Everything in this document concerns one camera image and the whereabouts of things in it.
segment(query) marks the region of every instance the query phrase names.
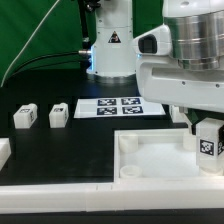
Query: white cube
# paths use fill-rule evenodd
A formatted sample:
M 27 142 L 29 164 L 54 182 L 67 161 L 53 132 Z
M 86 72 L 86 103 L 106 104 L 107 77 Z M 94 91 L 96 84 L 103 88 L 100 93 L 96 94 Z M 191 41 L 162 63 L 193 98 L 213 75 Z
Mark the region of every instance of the white cube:
M 179 107 L 170 105 L 169 112 L 173 123 L 185 123 L 184 113 L 180 113 Z
M 8 138 L 0 138 L 0 170 L 11 155 L 11 147 Z
M 197 165 L 210 172 L 224 167 L 224 121 L 206 118 L 196 126 Z
M 13 115 L 13 118 L 16 129 L 30 128 L 37 119 L 37 105 L 35 104 L 23 105 Z
M 64 128 L 69 117 L 68 105 L 66 103 L 56 104 L 53 106 L 50 114 L 51 128 Z

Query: black cable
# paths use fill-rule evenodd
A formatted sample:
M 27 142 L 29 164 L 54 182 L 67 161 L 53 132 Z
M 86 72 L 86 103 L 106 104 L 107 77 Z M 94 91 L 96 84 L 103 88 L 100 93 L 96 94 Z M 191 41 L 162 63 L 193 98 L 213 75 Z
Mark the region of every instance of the black cable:
M 78 6 L 79 6 L 81 28 L 82 28 L 82 47 L 83 49 L 89 49 L 91 47 L 91 42 L 89 38 L 88 26 L 86 21 L 84 1 L 78 0 Z
M 24 62 L 23 64 L 21 64 L 19 67 L 17 67 L 13 74 L 19 72 L 22 68 L 24 68 L 25 66 L 32 64 L 36 61 L 40 61 L 43 59 L 47 59 L 47 58 L 57 58 L 57 57 L 64 57 L 64 56 L 71 56 L 71 55 L 78 55 L 78 51 L 72 51 L 72 52 L 65 52 L 65 53 L 58 53 L 58 54 L 47 54 L 47 55 L 42 55 L 36 58 L 33 58 L 29 61 Z
M 14 77 L 14 76 L 18 75 L 19 73 L 25 72 L 25 71 L 30 71 L 30 70 L 44 68 L 44 67 L 49 67 L 49 66 L 54 66 L 54 65 L 62 65 L 62 64 L 68 64 L 68 63 L 74 63 L 74 62 L 82 62 L 82 60 L 64 61 L 64 62 L 59 62 L 59 63 L 53 63 L 53 64 L 35 66 L 35 67 L 32 67 L 32 68 L 28 68 L 28 69 L 25 69 L 25 70 L 22 70 L 22 71 L 15 72 L 15 73 L 13 73 L 11 75 L 11 77 Z

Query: white robot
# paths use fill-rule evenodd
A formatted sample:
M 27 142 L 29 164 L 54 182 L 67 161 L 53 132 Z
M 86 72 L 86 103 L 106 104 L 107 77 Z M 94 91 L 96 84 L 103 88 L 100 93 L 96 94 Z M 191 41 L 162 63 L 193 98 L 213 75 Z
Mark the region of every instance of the white robot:
M 137 82 L 147 101 L 224 112 L 224 1 L 164 0 L 164 24 L 133 41 Z M 197 164 L 223 175 L 224 121 L 197 129 Z
M 98 6 L 88 77 L 112 84 L 136 80 L 132 0 L 101 0 Z

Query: warning label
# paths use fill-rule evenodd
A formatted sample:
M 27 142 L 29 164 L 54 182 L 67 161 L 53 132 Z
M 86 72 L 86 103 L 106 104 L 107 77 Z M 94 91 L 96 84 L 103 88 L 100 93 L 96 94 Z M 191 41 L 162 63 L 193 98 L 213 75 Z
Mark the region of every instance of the warning label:
M 111 43 L 111 44 L 119 44 L 119 43 L 121 43 L 121 40 L 118 37 L 116 31 L 113 32 L 113 34 L 112 34 L 112 36 L 111 36 L 111 38 L 110 38 L 108 43 Z

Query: white block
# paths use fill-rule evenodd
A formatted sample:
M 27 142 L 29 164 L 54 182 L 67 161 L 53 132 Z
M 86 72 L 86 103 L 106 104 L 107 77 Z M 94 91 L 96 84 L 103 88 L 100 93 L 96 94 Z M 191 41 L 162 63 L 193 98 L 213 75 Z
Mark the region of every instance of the white block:
M 13 115 L 13 118 L 16 129 L 30 128 L 37 119 L 37 105 L 35 104 L 23 105 Z
M 196 126 L 197 165 L 209 172 L 224 167 L 224 121 L 206 118 Z
M 173 123 L 185 123 L 184 113 L 180 113 L 179 107 L 170 105 L 169 112 Z
M 11 147 L 8 138 L 0 139 L 0 171 L 11 155 Z
M 138 135 L 124 133 L 119 136 L 119 147 L 123 153 L 132 153 L 138 150 Z
M 68 118 L 68 104 L 61 103 L 54 105 L 49 114 L 51 128 L 64 128 Z

